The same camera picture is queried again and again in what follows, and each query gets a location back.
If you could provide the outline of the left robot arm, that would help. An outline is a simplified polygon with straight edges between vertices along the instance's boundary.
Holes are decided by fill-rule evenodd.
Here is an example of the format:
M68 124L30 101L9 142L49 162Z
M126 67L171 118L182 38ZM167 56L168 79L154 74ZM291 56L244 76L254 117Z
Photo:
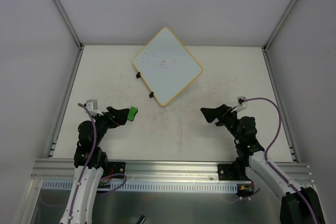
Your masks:
M123 172L111 173L108 157L99 146L109 129L123 126L129 119L131 108L114 109L107 107L106 112L98 110L94 100L78 104L88 114L90 120L78 125L78 141L74 154L74 178L68 202L60 223L92 223L92 212L99 184L109 178L123 178L116 188L102 193L112 193L126 184Z

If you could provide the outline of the yellow framed whiteboard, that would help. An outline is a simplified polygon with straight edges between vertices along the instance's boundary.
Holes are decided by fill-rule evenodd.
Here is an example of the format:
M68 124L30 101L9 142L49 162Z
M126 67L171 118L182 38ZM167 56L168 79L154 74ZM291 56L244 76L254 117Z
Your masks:
M132 63L160 106L168 105L203 73L201 64L168 27L163 27Z

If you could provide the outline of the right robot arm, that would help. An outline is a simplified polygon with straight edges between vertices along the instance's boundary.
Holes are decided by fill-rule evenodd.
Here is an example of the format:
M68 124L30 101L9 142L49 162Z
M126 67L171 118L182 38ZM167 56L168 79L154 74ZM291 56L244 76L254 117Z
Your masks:
M251 180L259 189L280 204L281 223L324 223L317 192L304 188L267 157L258 142L255 118L238 118L235 108L225 104L201 108L207 123L224 126L234 137L237 157L227 168L218 168L220 180Z

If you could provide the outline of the green whiteboard eraser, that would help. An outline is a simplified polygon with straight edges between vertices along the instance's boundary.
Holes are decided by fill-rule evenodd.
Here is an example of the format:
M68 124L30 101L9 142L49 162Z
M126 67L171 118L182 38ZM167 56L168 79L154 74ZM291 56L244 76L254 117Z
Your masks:
M134 119L135 119L135 116L136 116L136 114L138 113L138 108L136 108L136 107L130 107L130 110L129 110L129 113L128 113L128 117L127 117L127 120L128 121L134 121Z

